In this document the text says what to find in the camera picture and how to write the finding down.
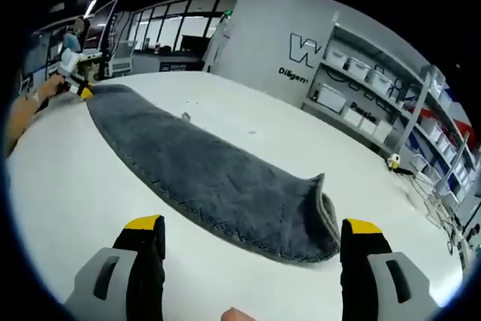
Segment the person's left hand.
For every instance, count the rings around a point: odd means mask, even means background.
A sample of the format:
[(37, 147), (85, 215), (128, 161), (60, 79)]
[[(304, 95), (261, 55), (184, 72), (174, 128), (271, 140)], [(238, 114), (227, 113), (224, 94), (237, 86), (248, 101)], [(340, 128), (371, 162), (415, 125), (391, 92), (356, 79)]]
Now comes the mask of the person's left hand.
[(40, 107), (46, 99), (52, 98), (59, 87), (65, 82), (65, 77), (61, 74), (53, 74), (46, 81), (44, 81), (33, 95), (38, 107)]

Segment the person's right hand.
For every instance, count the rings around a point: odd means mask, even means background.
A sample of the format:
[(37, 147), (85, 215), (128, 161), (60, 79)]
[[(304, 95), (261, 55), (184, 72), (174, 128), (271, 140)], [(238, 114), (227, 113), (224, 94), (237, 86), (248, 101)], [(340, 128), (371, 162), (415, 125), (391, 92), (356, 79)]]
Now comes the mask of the person's right hand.
[(221, 321), (253, 321), (253, 318), (243, 311), (231, 307), (222, 314)]

